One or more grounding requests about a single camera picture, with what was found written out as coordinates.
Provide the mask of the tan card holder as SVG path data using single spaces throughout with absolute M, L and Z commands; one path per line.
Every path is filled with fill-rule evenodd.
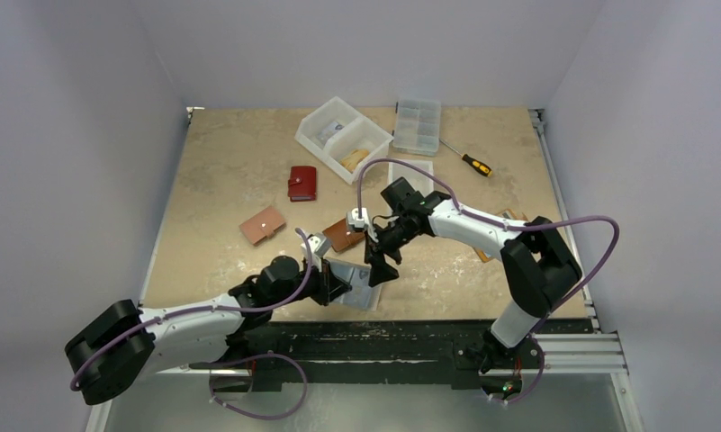
M 506 220 L 524 221 L 524 222 L 528 221 L 527 215 L 525 213 L 515 213 L 513 210 L 511 210 L 509 208 L 501 211 L 499 213 L 499 216 L 502 219 L 506 219 Z M 486 254 L 483 250 L 481 250 L 479 248 L 474 247 L 473 251 L 482 263 L 488 263 L 488 262 L 492 261 L 492 259 L 493 259 L 492 256 Z

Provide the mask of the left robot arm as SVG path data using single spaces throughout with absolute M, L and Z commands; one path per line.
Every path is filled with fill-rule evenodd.
M 278 256 L 207 301 L 158 309 L 117 301 L 66 343 L 74 374 L 69 388 L 94 406 L 140 378 L 180 365 L 237 367 L 247 355 L 239 336 L 266 324 L 275 309 L 304 299 L 326 306 L 351 289 L 328 260 L 311 264 Z

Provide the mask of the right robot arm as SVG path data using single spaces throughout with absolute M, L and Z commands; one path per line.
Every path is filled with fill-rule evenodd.
M 371 285 L 398 278 L 395 265 L 401 263 L 401 248 L 419 236 L 451 239 L 502 263 L 511 300 L 483 343 L 493 365 L 515 359 L 520 342 L 581 280 L 577 260 L 545 218 L 510 220 L 460 207 L 447 193 L 422 195 L 404 178 L 388 185 L 381 196 L 392 210 L 385 226 L 371 222 L 365 209 L 347 217 L 365 232 L 364 261 L 371 267 Z M 388 258 L 395 265 L 389 265 Z

